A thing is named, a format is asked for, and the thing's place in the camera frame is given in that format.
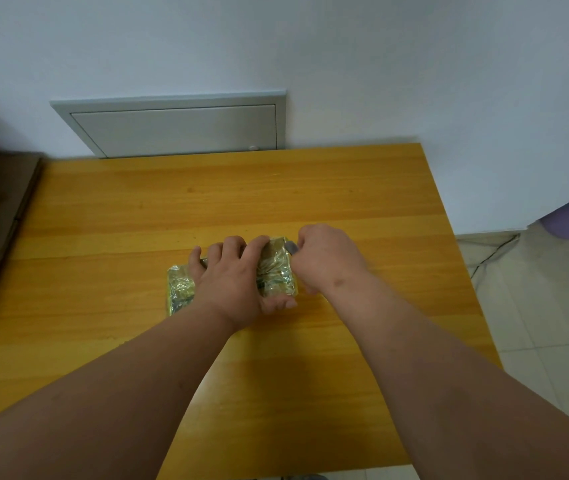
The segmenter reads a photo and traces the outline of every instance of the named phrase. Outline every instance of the wood grain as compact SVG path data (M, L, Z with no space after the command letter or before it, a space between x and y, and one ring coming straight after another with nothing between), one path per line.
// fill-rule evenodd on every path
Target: wood grain
M165 316L166 270L229 234L345 229L372 269L499 364L419 144L49 162L0 279L0 411ZM407 463L319 296L231 338L160 478Z

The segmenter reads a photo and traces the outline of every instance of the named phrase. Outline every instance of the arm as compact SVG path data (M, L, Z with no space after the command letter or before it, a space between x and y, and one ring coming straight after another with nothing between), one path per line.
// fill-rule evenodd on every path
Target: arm
M300 230L293 270L334 306L423 480L569 478L569 417L369 273L326 225Z
M260 312L256 268L266 236L228 237L189 257L193 303L142 335L0 413L0 479L154 479L189 401L227 339Z

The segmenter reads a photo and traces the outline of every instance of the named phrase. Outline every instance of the hand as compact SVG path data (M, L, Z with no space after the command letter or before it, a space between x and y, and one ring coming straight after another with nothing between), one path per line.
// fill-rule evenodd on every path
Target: hand
M298 233L300 250L291 257L293 272L305 283L307 292L328 293L369 274L355 242L340 229L310 224Z
M194 305L208 305L228 319L233 330L251 325L260 313L270 314L297 305L293 296L260 296L256 270L260 253L269 242L261 235L247 245L240 236L209 246L207 268L200 263L200 247L189 255L189 274L196 284Z

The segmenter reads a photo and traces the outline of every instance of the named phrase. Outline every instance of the forearm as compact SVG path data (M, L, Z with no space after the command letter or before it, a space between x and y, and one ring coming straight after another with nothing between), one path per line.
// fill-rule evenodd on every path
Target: forearm
M0 414L0 478L155 478L233 330L195 303Z
M424 479L569 476L569 418L372 275L328 299Z

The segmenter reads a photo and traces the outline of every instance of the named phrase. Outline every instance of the clear plastic packaging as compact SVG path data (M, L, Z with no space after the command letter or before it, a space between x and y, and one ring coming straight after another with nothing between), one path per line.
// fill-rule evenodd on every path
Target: clear plastic packaging
M298 285L291 271L286 237L273 237L262 250L256 272L256 284L262 296L285 293L298 294ZM207 258L200 260L207 266ZM186 264L171 266L167 271L167 311L173 315L194 298L196 286Z

